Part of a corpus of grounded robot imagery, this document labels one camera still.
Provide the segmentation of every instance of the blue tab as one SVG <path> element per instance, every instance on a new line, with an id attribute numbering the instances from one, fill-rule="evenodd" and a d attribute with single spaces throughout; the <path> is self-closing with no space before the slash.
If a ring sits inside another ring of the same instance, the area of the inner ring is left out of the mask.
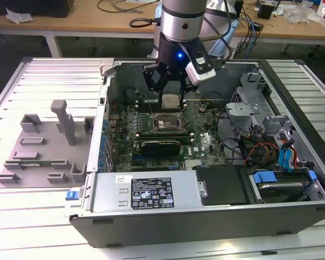
<path id="1" fill-rule="evenodd" d="M 285 149 L 281 149 L 281 151 L 279 152 L 279 159 L 278 159 L 279 166 L 283 166 L 284 152 L 285 152 Z"/>
<path id="2" fill-rule="evenodd" d="M 260 174 L 258 172 L 253 174 L 253 177 L 254 177 L 254 181 L 255 181 L 256 184 L 262 183 L 262 179 L 261 179 Z"/>
<path id="3" fill-rule="evenodd" d="M 65 200 L 79 200 L 78 194 L 78 191 L 68 191 Z"/>
<path id="4" fill-rule="evenodd" d="M 314 171 L 310 170 L 310 171 L 309 171 L 309 176 L 310 176 L 310 178 L 311 178 L 312 180 L 316 180 L 316 174 L 315 174 Z"/>
<path id="5" fill-rule="evenodd" d="M 174 170 L 176 170 L 177 169 L 177 166 L 176 165 L 170 165 L 169 167 L 168 167 L 168 170 L 169 171 L 174 171 Z"/>
<path id="6" fill-rule="evenodd" d="M 274 183 L 277 181 L 277 178 L 272 171 L 257 172 L 256 174 L 260 175 L 263 183 Z"/>
<path id="7" fill-rule="evenodd" d="M 284 169 L 289 170 L 289 168 L 290 168 L 289 167 L 290 157 L 291 157 L 291 150 L 287 149 L 287 153 L 285 154 L 284 164 L 283 164 Z"/>

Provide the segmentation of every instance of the motherboard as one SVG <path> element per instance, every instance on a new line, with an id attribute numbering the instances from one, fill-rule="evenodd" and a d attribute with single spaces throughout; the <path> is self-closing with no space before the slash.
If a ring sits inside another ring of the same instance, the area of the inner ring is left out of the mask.
<path id="1" fill-rule="evenodd" d="M 207 105 L 190 101 L 178 111 L 156 112 L 150 105 L 144 110 L 111 102 L 113 171 L 191 170 L 226 163 L 214 128 L 220 111 Z"/>

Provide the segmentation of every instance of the power supply label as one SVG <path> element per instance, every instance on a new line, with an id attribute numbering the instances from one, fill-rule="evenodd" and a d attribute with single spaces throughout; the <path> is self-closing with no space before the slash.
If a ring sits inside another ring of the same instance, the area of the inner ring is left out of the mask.
<path id="1" fill-rule="evenodd" d="M 134 210 L 174 207 L 171 178 L 131 180 L 131 207 Z"/>

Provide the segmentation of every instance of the white table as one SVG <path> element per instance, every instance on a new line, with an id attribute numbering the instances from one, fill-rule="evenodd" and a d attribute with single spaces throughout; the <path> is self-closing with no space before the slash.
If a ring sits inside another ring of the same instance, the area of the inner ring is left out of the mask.
<path id="1" fill-rule="evenodd" d="M 107 61 L 111 67 L 113 60 Z M 49 109 L 51 102 L 66 99 L 68 113 L 75 121 L 95 115 L 102 84 L 99 64 L 99 58 L 37 58 L 18 66 L 0 96 L 0 171 L 21 132 L 23 114 L 37 113 L 41 120 L 57 121 Z M 325 220 L 296 235 L 94 249 L 64 215 L 67 190 L 0 190 L 0 260 L 150 260 L 190 255 L 198 256 L 197 259 L 325 258 Z M 263 256 L 263 250 L 274 250 L 278 254 Z"/>

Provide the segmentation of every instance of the robotic arm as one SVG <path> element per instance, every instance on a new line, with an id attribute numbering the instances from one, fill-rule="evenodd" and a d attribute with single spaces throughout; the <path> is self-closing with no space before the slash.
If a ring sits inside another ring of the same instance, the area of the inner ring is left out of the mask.
<path id="1" fill-rule="evenodd" d="M 207 0 L 162 0 L 161 19 L 154 20 L 160 25 L 156 28 L 161 29 L 157 62 L 146 65 L 143 71 L 149 90 L 159 93 L 159 103 L 169 81 L 180 82 L 182 103 L 185 93 L 196 91 L 201 83 L 216 75 L 207 50 L 199 38 L 206 6 Z M 157 82 L 153 80 L 155 71 L 160 75 Z"/>

